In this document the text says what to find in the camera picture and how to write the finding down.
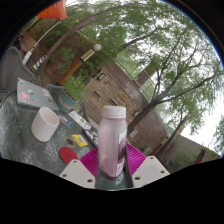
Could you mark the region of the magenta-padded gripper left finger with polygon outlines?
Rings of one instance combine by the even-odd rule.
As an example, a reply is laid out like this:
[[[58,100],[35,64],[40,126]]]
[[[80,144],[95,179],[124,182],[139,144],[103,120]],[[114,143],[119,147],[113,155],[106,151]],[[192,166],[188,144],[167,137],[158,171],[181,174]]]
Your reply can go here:
[[[72,149],[62,147],[59,156],[67,166],[60,177],[81,187],[94,189],[98,172],[97,151],[95,148],[79,159]]]

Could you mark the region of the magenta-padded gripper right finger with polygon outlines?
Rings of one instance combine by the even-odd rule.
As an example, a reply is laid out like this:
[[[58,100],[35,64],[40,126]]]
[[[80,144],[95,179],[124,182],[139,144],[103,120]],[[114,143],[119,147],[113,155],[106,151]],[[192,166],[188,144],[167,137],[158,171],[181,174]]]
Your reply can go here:
[[[169,172],[155,156],[146,156],[135,147],[126,145],[128,188],[140,188],[168,175]]]

